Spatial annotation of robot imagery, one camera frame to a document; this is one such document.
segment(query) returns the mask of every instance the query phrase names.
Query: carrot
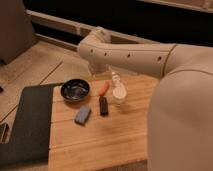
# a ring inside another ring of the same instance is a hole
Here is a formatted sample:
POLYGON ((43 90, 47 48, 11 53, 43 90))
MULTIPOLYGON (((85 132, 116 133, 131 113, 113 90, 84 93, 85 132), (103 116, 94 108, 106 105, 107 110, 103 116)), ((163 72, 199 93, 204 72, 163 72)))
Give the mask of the carrot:
POLYGON ((104 83, 104 85, 101 87, 101 89, 99 90, 98 95, 99 96, 104 96, 108 89, 109 89, 109 81, 106 81, 104 83))

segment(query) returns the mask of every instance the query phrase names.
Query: dark blue bowl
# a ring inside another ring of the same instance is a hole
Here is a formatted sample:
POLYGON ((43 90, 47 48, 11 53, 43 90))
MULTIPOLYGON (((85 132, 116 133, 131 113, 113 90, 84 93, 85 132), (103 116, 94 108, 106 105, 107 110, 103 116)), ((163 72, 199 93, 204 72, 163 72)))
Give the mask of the dark blue bowl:
POLYGON ((61 95, 68 102, 78 102, 85 99, 90 91, 90 86, 85 80, 73 79, 61 87, 61 95))

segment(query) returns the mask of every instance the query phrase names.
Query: white bottle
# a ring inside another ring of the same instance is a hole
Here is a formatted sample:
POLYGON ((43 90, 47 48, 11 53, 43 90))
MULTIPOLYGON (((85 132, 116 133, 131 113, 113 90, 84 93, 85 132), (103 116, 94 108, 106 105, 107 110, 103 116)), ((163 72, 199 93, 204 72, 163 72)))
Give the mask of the white bottle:
POLYGON ((113 83, 113 98, 116 104, 122 104, 124 103, 126 96, 127 96, 127 91, 124 86, 124 84, 121 82, 121 78, 118 74, 115 72, 112 72, 112 83, 113 83))

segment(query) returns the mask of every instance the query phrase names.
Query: black object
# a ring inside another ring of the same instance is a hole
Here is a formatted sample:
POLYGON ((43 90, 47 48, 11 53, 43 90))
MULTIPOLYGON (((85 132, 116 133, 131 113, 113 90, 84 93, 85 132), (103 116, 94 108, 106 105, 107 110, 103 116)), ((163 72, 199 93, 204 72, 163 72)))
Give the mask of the black object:
POLYGON ((91 109, 88 106, 82 106, 75 117, 75 123, 85 125, 89 119, 91 109))
POLYGON ((0 125, 0 143, 5 142, 8 131, 9 131, 9 125, 7 123, 3 123, 2 125, 0 125))
POLYGON ((2 93, 4 91, 4 89, 0 86, 0 93, 2 93))
POLYGON ((108 115, 108 103, 107 103, 107 98, 100 96, 99 97, 99 104, 100 104, 100 114, 102 116, 108 115))
POLYGON ((0 168, 47 162, 54 85, 24 88, 9 143, 0 144, 0 168))
POLYGON ((78 102, 83 100, 89 93, 89 84, 81 79, 73 79, 66 82, 61 87, 61 95, 68 102, 78 102))

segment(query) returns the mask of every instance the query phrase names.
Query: wooden cutting board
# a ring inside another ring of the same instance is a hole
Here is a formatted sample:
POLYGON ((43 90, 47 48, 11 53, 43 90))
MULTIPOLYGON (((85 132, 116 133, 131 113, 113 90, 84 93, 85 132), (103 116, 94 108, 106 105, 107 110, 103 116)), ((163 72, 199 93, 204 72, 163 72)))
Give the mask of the wooden cutting board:
POLYGON ((109 115, 99 114, 98 90, 105 80, 90 84, 88 98, 69 104, 54 89, 49 170, 101 170, 147 159, 147 111, 157 80, 147 76, 122 78, 128 96, 116 105, 112 86, 106 97, 109 115), (74 123, 80 106, 88 105, 91 116, 85 126, 74 123))

